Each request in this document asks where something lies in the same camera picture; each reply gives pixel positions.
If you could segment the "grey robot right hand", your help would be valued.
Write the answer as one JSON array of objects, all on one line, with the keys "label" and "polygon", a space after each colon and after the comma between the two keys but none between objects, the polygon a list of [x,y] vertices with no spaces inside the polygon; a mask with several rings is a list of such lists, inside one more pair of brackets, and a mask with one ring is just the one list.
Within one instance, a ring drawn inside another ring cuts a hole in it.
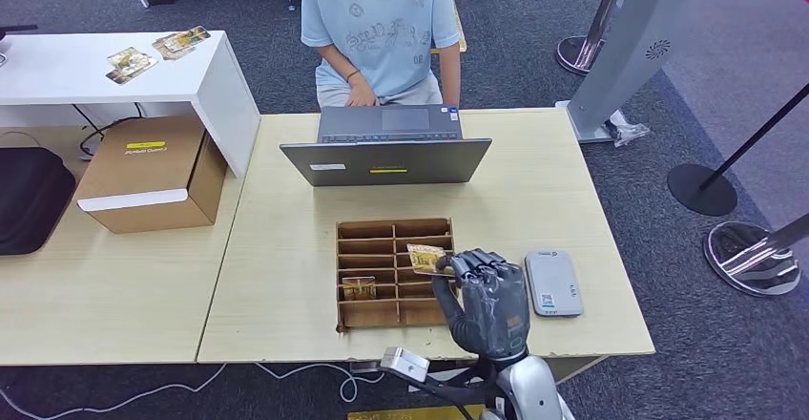
[{"label": "grey robot right hand", "polygon": [[450,271],[460,289],[456,298],[447,276],[432,278],[434,296],[450,335],[461,349],[490,361],[519,361],[528,354],[529,300],[523,269],[496,252],[475,248],[444,255],[439,272]]}]

